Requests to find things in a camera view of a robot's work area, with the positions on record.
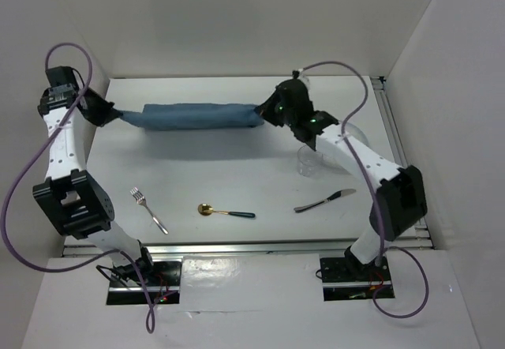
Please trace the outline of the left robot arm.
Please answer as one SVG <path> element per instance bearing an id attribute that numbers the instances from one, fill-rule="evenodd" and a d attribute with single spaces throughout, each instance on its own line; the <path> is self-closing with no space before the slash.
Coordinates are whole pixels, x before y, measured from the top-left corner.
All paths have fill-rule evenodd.
<path id="1" fill-rule="evenodd" d="M 47 89 L 40 100 L 39 114 L 54 139 L 45 180 L 32 188 L 32 195 L 60 235 L 111 250 L 118 278 L 148 284 L 156 268 L 150 253 L 114 221 L 110 197 L 86 169 L 84 117 L 75 109 L 64 119 L 77 95 L 76 86 L 64 84 Z"/>

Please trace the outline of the clear glass plate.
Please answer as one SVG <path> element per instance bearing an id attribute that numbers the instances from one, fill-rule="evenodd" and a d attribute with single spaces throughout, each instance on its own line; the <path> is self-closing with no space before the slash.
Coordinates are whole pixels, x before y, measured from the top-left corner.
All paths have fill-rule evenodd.
<path id="1" fill-rule="evenodd" d="M 346 131 L 350 133 L 353 137 L 359 140 L 362 144 L 369 146 L 369 141 L 363 131 L 355 126 L 354 124 L 348 122 L 346 124 Z M 323 155 L 322 164 L 329 170 L 334 171 L 336 174 L 348 174 L 348 171 L 333 157 Z"/>

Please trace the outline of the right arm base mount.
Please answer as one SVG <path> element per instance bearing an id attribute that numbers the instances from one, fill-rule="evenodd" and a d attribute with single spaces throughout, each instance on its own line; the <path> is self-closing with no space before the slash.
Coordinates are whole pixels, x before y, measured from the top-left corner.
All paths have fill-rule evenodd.
<path id="1" fill-rule="evenodd" d="M 322 257 L 315 276 L 322 282 L 325 302 L 372 299 L 375 291 L 377 298 L 395 298 L 385 257 L 380 267 L 371 264 L 357 274 L 346 267 L 343 257 Z"/>

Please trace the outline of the clear plastic cup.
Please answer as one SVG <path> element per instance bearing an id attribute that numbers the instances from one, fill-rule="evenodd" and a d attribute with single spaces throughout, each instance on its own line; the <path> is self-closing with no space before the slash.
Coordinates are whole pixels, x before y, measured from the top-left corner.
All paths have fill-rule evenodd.
<path id="1" fill-rule="evenodd" d="M 300 147 L 297 151 L 297 172 L 299 175 L 313 178 L 320 171 L 323 155 L 312 150 L 308 145 Z"/>

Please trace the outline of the silver table knife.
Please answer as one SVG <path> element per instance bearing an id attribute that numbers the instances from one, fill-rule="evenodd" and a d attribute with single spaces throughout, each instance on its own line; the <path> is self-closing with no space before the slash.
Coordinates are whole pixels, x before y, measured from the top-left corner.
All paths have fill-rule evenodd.
<path id="1" fill-rule="evenodd" d="M 304 206 L 299 206 L 299 207 L 295 207 L 294 208 L 294 212 L 295 213 L 303 213 L 303 212 L 306 212 L 310 209 L 313 209 L 313 208 L 316 208 L 320 205 L 324 205 L 326 203 L 329 203 L 333 200 L 336 200 L 336 199 L 339 199 L 341 197 L 347 197 L 349 195 L 352 195 L 354 193 L 356 193 L 357 191 L 355 189 L 344 189 L 344 190 L 340 190 L 340 191 L 337 191 L 335 193 L 333 193 L 332 195 L 330 195 L 329 197 L 326 197 L 320 201 L 316 201 L 316 202 L 313 202 L 309 205 L 304 205 Z"/>

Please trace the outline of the blue cloth napkin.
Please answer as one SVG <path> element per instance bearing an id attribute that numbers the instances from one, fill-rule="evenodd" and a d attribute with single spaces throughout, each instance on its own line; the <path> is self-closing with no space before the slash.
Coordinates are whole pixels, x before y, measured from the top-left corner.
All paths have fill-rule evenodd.
<path id="1" fill-rule="evenodd" d="M 120 111 L 119 118 L 150 131 L 255 128 L 264 124 L 255 108 L 243 103 L 150 103 L 141 112 Z"/>

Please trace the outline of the silver fork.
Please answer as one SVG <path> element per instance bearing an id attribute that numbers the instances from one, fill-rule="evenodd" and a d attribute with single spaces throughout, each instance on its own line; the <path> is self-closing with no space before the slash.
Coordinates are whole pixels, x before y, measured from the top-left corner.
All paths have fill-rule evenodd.
<path id="1" fill-rule="evenodd" d="M 130 193 L 131 193 L 132 197 L 135 199 L 136 203 L 146 209 L 146 211 L 148 212 L 148 214 L 150 215 L 151 219 L 153 220 L 155 225 L 158 227 L 158 229 L 160 229 L 160 231 L 164 235 L 168 235 L 169 231 L 167 230 L 165 225 L 161 222 L 159 217 L 148 207 L 147 199 L 141 193 L 141 191 L 138 188 L 134 187 L 133 189 L 130 190 Z"/>

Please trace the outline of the aluminium rail frame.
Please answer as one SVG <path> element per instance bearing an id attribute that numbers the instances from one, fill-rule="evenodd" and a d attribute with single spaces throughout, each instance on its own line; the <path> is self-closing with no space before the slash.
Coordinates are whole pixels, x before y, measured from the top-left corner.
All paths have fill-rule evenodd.
<path id="1" fill-rule="evenodd" d="M 406 154 L 399 136 L 398 127 L 386 93 L 385 77 L 370 77 L 372 89 L 380 110 L 383 124 L 391 146 L 391 151 L 396 163 L 404 167 L 408 165 Z M 397 241 L 397 246 L 413 250 L 433 250 L 434 245 L 425 219 L 422 218 L 407 230 Z"/>

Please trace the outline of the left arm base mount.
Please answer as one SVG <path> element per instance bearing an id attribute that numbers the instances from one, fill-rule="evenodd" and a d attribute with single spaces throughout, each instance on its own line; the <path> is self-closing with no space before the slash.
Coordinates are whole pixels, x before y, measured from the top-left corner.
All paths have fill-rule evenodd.
<path id="1" fill-rule="evenodd" d="M 158 305 L 180 302 L 181 260 L 155 261 L 153 272 L 145 280 L 150 299 Z M 108 306 L 146 305 L 139 280 L 122 280 L 109 269 L 104 270 L 109 280 Z"/>

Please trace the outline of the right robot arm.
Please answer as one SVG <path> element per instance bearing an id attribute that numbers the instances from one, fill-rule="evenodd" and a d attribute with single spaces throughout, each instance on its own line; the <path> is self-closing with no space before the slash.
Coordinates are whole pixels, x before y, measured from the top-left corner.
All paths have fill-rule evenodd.
<path id="1" fill-rule="evenodd" d="M 369 225 L 346 251 L 344 269 L 350 278 L 363 279 L 372 262 L 427 214 L 421 171 L 385 159 L 355 138 L 343 122 L 315 110 L 303 81 L 281 82 L 255 112 L 273 126 L 288 126 L 296 139 L 336 161 L 372 193 Z"/>

